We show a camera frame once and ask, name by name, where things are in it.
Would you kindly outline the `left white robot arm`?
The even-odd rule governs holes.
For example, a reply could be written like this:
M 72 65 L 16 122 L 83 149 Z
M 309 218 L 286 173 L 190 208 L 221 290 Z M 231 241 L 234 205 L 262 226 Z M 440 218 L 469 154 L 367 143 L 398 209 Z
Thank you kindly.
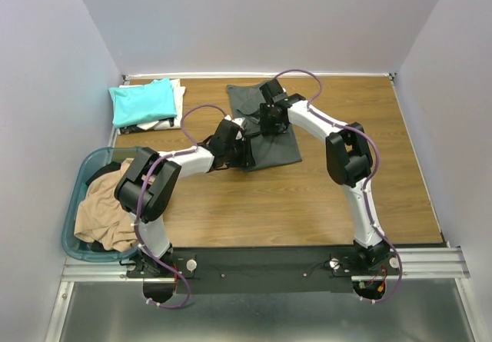
M 140 251 L 146 253 L 144 267 L 155 277 L 165 275 L 171 265 L 167 253 L 171 242 L 165 233 L 163 213 L 181 178 L 247 165 L 248 141 L 244 118 L 225 117 L 213 135 L 188 149 L 158 153 L 140 149 L 117 183 L 114 195 L 129 213 Z

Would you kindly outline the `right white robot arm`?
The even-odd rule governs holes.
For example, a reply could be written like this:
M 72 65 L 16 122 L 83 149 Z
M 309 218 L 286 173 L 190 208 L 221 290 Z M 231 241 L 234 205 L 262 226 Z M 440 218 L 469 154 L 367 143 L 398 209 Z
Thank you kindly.
M 260 126 L 264 135 L 296 125 L 324 142 L 327 172 L 346 195 L 354 225 L 354 266 L 362 274 L 378 269 L 391 252 L 378 220 L 371 180 L 379 157 L 362 125 L 347 124 L 315 108 L 299 94 L 288 95 L 277 79 L 260 87 Z

